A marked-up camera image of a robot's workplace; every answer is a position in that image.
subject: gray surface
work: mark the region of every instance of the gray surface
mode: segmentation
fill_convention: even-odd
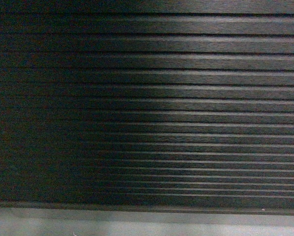
[[[0,236],[294,236],[294,216],[0,208]]]

